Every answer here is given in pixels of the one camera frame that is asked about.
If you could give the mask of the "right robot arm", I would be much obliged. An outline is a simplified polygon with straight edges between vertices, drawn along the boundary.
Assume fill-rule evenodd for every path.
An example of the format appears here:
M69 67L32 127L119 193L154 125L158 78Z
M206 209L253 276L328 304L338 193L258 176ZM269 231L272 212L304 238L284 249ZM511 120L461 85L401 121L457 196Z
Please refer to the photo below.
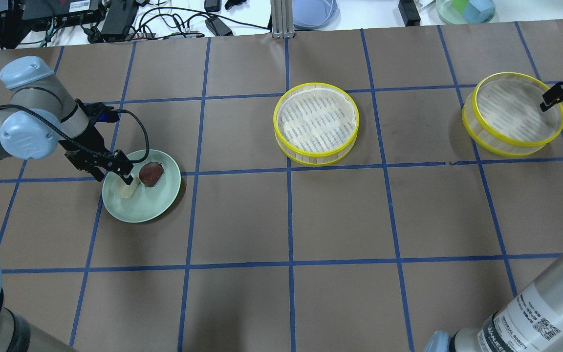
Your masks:
M563 129L563 82L548 87L521 73L496 73L467 96L471 138L500 156L527 156ZM563 254L478 329L437 330L427 352L563 352Z

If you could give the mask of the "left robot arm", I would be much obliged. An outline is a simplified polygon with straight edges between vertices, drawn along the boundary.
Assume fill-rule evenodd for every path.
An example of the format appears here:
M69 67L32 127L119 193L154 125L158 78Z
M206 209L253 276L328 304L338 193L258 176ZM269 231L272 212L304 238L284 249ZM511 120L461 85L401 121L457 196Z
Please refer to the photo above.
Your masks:
M99 182L105 172L116 174L126 185L134 182L134 162L121 150L109 151L95 127L98 122L117 122L118 110L72 98L37 56L8 63L0 71L0 80L12 92L10 102L0 105L0 161L43 159L61 146L76 169ZM71 351L73 347L5 306L0 266L0 352Z

